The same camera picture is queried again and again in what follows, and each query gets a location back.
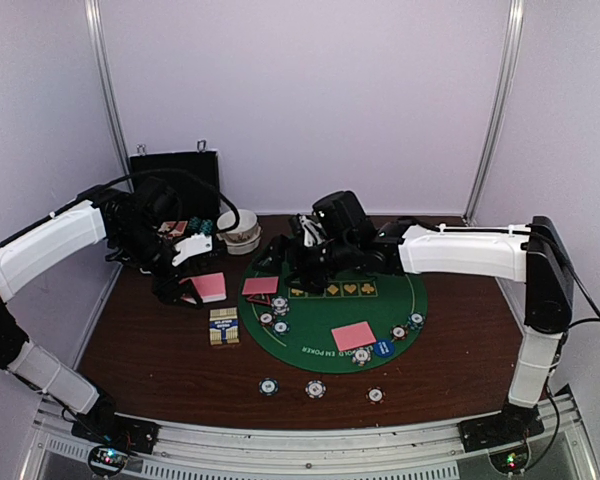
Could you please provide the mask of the card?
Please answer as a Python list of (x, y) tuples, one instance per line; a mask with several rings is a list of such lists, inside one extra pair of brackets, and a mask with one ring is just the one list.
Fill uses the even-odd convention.
[(243, 296), (272, 295), (278, 291), (278, 283), (278, 276), (246, 278), (241, 294)]
[(333, 328), (331, 334), (340, 352), (365, 347), (376, 342), (376, 337), (367, 321)]

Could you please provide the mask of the red triangular all-in button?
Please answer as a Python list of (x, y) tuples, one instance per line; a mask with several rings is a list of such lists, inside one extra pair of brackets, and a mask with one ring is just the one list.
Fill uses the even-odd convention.
[(270, 306), (271, 296), (269, 294), (254, 294), (247, 296), (245, 301), (251, 304)]

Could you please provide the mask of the red playing card deck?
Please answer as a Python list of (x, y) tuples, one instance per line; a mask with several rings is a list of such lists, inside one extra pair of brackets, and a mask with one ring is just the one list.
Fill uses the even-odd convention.
[(188, 277), (185, 285), (195, 287), (202, 303), (212, 303), (227, 299), (225, 276), (222, 272)]

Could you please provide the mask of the teal poker chip stack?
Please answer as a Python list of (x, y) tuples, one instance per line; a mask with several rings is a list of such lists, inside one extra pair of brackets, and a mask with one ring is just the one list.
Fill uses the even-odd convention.
[(279, 383), (273, 378), (264, 378), (259, 382), (259, 393), (264, 396), (273, 396), (279, 391)]

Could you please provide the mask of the blue white poker chip stack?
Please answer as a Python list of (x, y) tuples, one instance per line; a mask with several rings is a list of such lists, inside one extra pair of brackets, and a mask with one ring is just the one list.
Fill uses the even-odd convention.
[(320, 399), (326, 391), (326, 384), (321, 380), (311, 380), (305, 386), (305, 393), (310, 399)]

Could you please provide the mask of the blue small blind button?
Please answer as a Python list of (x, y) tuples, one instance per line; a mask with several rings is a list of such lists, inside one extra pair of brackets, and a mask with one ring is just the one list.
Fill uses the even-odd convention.
[(374, 355), (380, 358), (392, 357), (395, 351), (395, 344), (391, 340), (380, 339), (373, 345)]

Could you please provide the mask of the brown poker chip stack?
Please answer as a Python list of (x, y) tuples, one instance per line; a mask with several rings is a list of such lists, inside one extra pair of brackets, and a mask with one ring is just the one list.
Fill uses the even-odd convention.
[(371, 387), (366, 393), (366, 398), (372, 404), (380, 404), (384, 401), (385, 394), (380, 387)]

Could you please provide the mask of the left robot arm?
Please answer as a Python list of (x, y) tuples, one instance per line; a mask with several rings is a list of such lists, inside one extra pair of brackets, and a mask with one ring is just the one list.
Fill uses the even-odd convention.
[(36, 344), (7, 305), (32, 280), (101, 242), (111, 249), (111, 261), (150, 273), (152, 292), (161, 302), (178, 305), (186, 296), (195, 297), (185, 280), (187, 264), (209, 252), (210, 245), (204, 236), (169, 239), (161, 232), (176, 205), (174, 191), (155, 178), (133, 193), (98, 186), (0, 242), (0, 370), (85, 415), (86, 429), (103, 444), (117, 442), (124, 433), (122, 419), (104, 407), (105, 393)]

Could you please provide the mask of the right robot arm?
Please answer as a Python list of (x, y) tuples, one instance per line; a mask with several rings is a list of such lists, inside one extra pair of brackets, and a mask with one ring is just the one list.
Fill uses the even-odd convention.
[(380, 274), (453, 273), (502, 278), (526, 286), (523, 340), (503, 408), (493, 419), (510, 442), (537, 416), (537, 404), (572, 321), (576, 275), (552, 221), (471, 228), (402, 217), (377, 228), (366, 214), (316, 208), (290, 220), (291, 236), (274, 237), (256, 257), (258, 272), (322, 293), (328, 278), (352, 269)]

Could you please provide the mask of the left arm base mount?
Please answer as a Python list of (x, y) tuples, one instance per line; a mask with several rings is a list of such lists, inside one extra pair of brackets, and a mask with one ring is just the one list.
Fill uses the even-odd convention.
[(125, 453), (152, 454), (159, 430), (160, 426), (155, 422), (117, 416), (110, 433), (94, 433), (75, 421), (71, 434), (93, 443), (114, 447)]

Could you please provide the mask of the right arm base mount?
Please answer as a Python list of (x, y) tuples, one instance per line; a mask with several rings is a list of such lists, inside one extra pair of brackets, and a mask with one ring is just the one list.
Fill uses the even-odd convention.
[(504, 413), (464, 420), (458, 429), (466, 453), (522, 442), (545, 431), (539, 418), (523, 420)]

